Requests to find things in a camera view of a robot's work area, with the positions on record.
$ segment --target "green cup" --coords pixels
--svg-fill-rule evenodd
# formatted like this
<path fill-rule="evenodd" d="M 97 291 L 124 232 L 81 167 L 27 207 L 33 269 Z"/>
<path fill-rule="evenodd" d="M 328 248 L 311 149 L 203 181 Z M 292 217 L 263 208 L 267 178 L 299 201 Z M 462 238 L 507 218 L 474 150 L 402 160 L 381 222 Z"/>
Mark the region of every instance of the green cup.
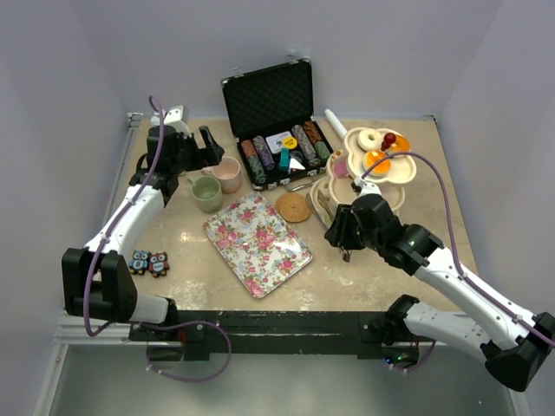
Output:
<path fill-rule="evenodd" d="M 188 179 L 193 184 L 191 187 L 193 197 L 201 211 L 212 214 L 222 207 L 224 195 L 216 178 L 203 176 L 197 179 L 188 177 Z"/>

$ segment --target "floral tray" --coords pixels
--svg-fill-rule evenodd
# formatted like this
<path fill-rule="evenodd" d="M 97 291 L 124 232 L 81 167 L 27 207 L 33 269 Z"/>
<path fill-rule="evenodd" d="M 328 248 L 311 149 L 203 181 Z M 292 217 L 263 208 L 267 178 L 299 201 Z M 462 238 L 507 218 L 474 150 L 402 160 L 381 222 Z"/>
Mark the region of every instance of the floral tray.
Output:
<path fill-rule="evenodd" d="M 308 247 L 257 192 L 218 212 L 203 229 L 257 298 L 268 295 L 312 260 Z"/>

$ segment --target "ceramic mug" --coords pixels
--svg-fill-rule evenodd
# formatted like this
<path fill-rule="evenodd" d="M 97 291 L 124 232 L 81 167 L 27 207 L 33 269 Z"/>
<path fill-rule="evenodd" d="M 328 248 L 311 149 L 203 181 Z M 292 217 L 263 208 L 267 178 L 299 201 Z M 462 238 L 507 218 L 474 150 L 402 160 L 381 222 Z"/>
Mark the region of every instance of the ceramic mug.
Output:
<path fill-rule="evenodd" d="M 205 167 L 201 173 L 216 178 L 223 193 L 234 193 L 241 187 L 241 164 L 231 156 L 224 156 L 219 165 Z"/>
<path fill-rule="evenodd" d="M 191 191 L 197 206 L 203 212 L 212 214 L 218 211 L 224 204 L 224 195 L 219 181 L 210 176 L 200 178 L 187 177 L 193 184 Z"/>

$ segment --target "cork coaster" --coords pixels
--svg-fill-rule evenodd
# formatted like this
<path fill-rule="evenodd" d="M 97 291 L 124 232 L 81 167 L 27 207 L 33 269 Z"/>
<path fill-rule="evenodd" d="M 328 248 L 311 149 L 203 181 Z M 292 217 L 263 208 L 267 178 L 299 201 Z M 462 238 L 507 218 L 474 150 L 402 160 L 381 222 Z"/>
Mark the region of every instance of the cork coaster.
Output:
<path fill-rule="evenodd" d="M 300 223 L 310 216 L 306 199 L 299 193 L 285 193 L 277 199 L 275 207 L 288 223 Z"/>

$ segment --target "pink cup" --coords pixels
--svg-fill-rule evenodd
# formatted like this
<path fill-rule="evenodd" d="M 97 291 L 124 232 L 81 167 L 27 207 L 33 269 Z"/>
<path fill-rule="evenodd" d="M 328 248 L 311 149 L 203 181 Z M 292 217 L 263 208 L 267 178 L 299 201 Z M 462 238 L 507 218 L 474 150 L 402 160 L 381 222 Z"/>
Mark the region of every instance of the pink cup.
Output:
<path fill-rule="evenodd" d="M 205 167 L 201 172 L 216 178 L 223 193 L 234 193 L 241 187 L 241 164 L 231 156 L 224 156 L 219 165 Z"/>

